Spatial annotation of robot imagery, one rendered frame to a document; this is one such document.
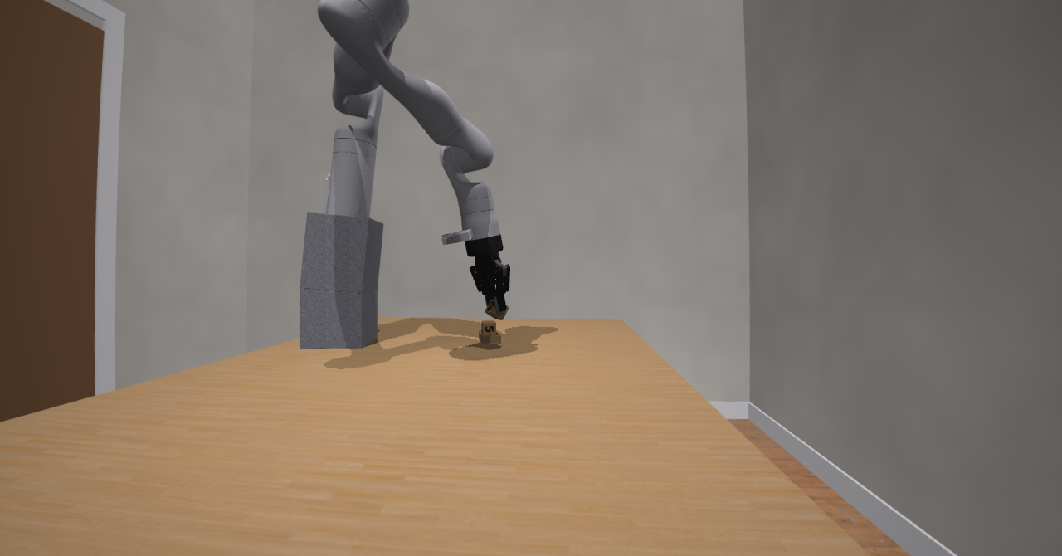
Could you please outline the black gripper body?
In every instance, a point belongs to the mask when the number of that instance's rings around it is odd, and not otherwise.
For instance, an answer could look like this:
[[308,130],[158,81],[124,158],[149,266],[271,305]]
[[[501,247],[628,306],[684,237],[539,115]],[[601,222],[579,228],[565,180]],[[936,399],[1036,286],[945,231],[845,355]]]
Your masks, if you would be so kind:
[[502,251],[501,234],[477,239],[477,241],[466,241],[465,247],[467,255],[475,257],[475,265],[489,265],[490,279],[496,279],[494,274],[496,262],[494,260],[501,262],[499,258],[499,253]]

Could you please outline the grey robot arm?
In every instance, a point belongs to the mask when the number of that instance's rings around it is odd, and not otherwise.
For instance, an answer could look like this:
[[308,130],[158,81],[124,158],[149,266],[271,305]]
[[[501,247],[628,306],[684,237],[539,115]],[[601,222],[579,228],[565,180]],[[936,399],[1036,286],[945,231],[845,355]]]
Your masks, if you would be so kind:
[[408,0],[321,0],[318,15],[335,39],[335,109],[365,119],[335,131],[323,213],[369,218],[384,88],[441,145],[441,166],[453,187],[462,225],[461,232],[441,234],[441,243],[500,234],[489,184],[470,183],[465,176],[492,163],[494,152],[485,134],[461,116],[439,85],[388,60],[398,31],[408,22]]

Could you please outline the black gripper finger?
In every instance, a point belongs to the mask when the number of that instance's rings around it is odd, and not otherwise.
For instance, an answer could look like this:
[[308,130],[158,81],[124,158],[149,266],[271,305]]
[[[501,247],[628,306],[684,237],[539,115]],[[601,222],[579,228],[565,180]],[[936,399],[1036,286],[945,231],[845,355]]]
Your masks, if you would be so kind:
[[[492,294],[494,298],[494,309],[498,315],[507,313],[507,305],[504,299],[504,294],[509,291],[509,264],[502,265],[502,262],[494,260],[496,262],[496,280],[492,281],[490,279],[489,265],[483,264],[481,268],[485,273],[485,279],[489,281],[489,286],[492,288]],[[496,288],[494,286],[496,284]]]
[[470,272],[473,275],[473,279],[475,281],[475,286],[477,286],[478,291],[482,292],[482,294],[485,296],[485,302],[486,306],[489,306],[489,302],[492,301],[494,298],[492,294],[492,288],[489,286],[489,281],[483,280],[481,264],[477,264],[474,265],[474,267],[470,267]]

